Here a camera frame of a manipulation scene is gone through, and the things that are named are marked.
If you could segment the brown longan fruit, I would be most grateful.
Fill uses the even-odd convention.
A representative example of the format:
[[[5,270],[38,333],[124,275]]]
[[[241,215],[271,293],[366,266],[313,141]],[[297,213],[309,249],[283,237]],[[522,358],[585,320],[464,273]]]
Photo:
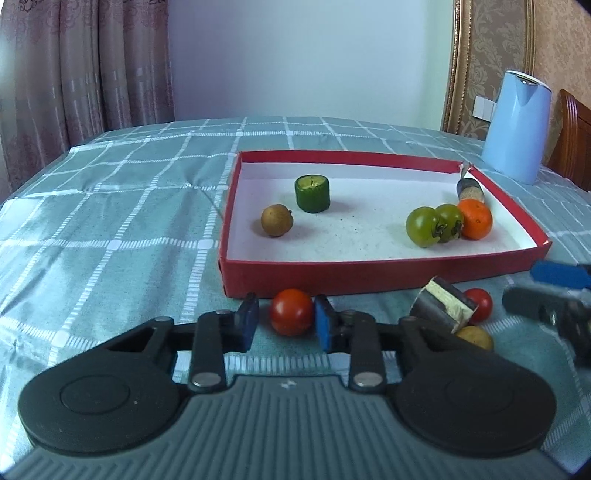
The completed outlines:
[[[270,237],[280,237],[290,231],[294,225],[294,217],[290,209],[283,204],[273,204],[263,210],[260,215],[260,226]]]
[[[494,350],[493,337],[481,327],[465,326],[456,333],[456,336],[484,350]]]

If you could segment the red cherry tomato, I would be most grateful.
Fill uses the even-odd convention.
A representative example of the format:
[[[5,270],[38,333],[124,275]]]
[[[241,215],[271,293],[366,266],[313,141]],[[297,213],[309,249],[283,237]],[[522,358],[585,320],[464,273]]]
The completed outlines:
[[[477,304],[477,309],[472,315],[470,323],[480,324],[488,320],[493,310],[493,299],[491,295],[482,288],[466,290],[465,295]]]
[[[273,297],[270,322],[276,333],[290,337],[304,334],[311,328],[314,320],[314,303],[307,293],[285,289]]]

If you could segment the large dark sugarcane piece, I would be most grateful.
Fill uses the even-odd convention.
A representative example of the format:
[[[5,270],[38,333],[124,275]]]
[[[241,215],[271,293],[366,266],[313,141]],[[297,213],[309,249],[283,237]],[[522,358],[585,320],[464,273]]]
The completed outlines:
[[[413,317],[435,322],[456,334],[468,325],[478,303],[441,277],[433,277],[418,293],[410,310]]]

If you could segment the orange mandarin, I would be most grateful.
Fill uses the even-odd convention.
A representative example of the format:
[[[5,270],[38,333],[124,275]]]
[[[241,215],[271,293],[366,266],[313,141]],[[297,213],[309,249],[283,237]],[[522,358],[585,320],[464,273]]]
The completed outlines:
[[[462,235],[470,240],[482,240],[492,230],[493,216],[487,205],[477,199],[464,199],[458,203],[464,217]]]

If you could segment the green tomato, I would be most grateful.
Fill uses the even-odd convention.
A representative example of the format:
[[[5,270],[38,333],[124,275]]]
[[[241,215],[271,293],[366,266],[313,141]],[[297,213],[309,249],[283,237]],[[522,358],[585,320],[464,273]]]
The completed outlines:
[[[421,248],[437,244],[444,229],[442,219],[433,207],[418,207],[409,214],[406,220],[408,237]]]
[[[462,233],[464,226],[464,215],[457,205],[442,204],[436,208],[444,225],[443,233],[440,237],[441,243],[457,240]]]

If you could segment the green cucumber piece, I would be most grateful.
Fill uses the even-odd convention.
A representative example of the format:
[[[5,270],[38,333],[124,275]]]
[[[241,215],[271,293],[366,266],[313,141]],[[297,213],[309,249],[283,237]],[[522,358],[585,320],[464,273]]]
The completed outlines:
[[[324,175],[310,174],[294,181],[295,200],[304,212],[315,214],[329,209],[329,179]]]

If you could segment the wooden headboard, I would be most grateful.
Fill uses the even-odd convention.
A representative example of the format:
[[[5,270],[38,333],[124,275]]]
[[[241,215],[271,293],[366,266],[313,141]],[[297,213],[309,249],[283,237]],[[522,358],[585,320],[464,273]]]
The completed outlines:
[[[548,167],[571,180],[584,191],[590,191],[590,108],[565,89],[559,92],[562,129]]]

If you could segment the light blue electric kettle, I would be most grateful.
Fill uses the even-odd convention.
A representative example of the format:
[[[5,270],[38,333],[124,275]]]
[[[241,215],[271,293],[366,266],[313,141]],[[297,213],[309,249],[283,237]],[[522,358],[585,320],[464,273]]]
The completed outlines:
[[[552,90],[517,70],[504,74],[482,152],[489,167],[524,184],[536,181],[548,137]]]

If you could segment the red cardboard box tray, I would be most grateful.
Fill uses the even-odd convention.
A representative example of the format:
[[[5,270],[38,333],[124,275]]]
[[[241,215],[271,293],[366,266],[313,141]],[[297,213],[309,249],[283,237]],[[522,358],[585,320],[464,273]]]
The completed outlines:
[[[294,181],[329,179],[331,206],[307,213]],[[407,236],[408,215],[454,202],[461,177],[482,186],[493,227],[482,240],[428,248]],[[266,207],[283,204],[294,225],[280,237],[260,226]],[[287,288],[345,295],[419,288],[432,277],[456,283],[528,270],[551,240],[500,186],[475,167],[437,158],[355,151],[243,151],[231,178],[218,267],[228,297],[270,298]]]

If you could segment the pink patterned curtain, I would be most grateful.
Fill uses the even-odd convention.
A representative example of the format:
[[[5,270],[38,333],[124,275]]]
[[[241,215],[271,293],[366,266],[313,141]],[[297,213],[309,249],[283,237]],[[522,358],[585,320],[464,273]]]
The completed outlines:
[[[174,118],[165,1],[6,1],[1,144],[18,189],[71,147]]]

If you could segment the white wall switch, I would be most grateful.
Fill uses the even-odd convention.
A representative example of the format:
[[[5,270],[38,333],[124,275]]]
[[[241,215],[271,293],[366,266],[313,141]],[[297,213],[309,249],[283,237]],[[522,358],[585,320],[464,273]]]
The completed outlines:
[[[473,117],[485,122],[491,122],[497,103],[482,96],[476,96],[473,106]]]

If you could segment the gold wall frame moulding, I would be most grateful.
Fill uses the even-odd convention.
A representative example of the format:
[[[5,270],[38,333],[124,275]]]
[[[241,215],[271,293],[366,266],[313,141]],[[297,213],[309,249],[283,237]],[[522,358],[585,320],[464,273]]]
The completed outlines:
[[[483,139],[488,124],[476,118],[478,96],[495,100],[509,69],[531,74],[535,60],[532,1],[454,1],[452,46],[442,129]]]

